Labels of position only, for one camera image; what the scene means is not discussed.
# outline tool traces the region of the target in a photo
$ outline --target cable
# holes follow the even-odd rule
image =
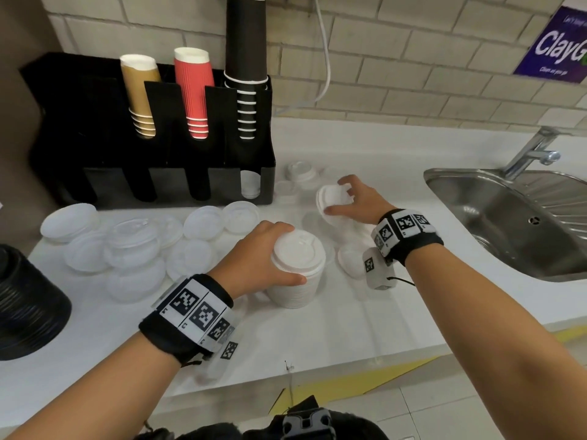
[[[406,284],[410,284],[410,285],[412,285],[412,286],[415,287],[415,284],[413,282],[408,281],[407,279],[401,279],[401,278],[398,278],[396,276],[390,276],[389,278],[387,278],[388,281],[391,280],[391,279],[397,279],[398,281],[405,282]]]
[[[330,78],[332,77],[332,70],[330,68],[330,54],[328,53],[327,29],[324,26],[324,20],[322,19],[322,10],[320,9],[320,3],[318,2],[318,0],[314,0],[314,3],[316,4],[316,14],[318,15],[318,22],[320,23],[320,32],[322,33],[322,47],[324,49],[324,60],[327,66],[327,81],[324,85],[324,88],[322,88],[322,92],[314,100],[305,100],[288,106],[286,108],[283,108],[282,110],[276,111],[275,116],[280,116],[281,114],[284,114],[291,110],[296,110],[298,108],[312,106],[314,103],[319,102],[322,99],[322,97],[326,95],[328,88],[330,87]]]

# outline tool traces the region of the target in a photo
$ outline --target hand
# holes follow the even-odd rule
[[[324,213],[330,216],[346,216],[364,224],[377,225],[385,213],[395,210],[388,201],[369,185],[363,184],[354,174],[345,176],[338,181],[340,185],[350,184],[347,191],[355,200],[350,205],[333,205]]]
[[[231,295],[232,299],[271,286],[299,286],[306,283],[303,274],[279,270],[271,253],[279,236],[294,230],[285,222],[262,221],[244,239],[237,242],[220,264],[208,275]]]

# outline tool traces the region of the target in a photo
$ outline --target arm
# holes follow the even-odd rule
[[[274,284],[303,284],[304,276],[283,272],[270,259],[277,238],[293,229],[283,222],[261,222],[209,275],[233,299]],[[7,440],[128,440],[142,428],[178,370],[174,356],[138,332]]]
[[[357,177],[340,183],[355,203],[329,214],[377,224],[394,209]],[[506,438],[585,438],[587,371],[530,313],[440,244],[411,252],[406,268]]]

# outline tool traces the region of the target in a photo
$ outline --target wristband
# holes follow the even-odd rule
[[[157,348],[185,364],[222,348],[237,324],[233,305],[220,284],[198,274],[173,284],[138,328]]]
[[[436,228],[423,214],[405,209],[384,214],[371,237],[387,265],[397,260],[405,266],[412,251],[430,244],[444,245]]]

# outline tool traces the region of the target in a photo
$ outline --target brick wall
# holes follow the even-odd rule
[[[332,85],[302,118],[587,133],[585,86],[511,73],[563,0],[320,0]],[[178,46],[224,64],[226,0],[43,0],[66,52],[149,54]],[[312,99],[325,69],[312,0],[268,0],[275,105]]]

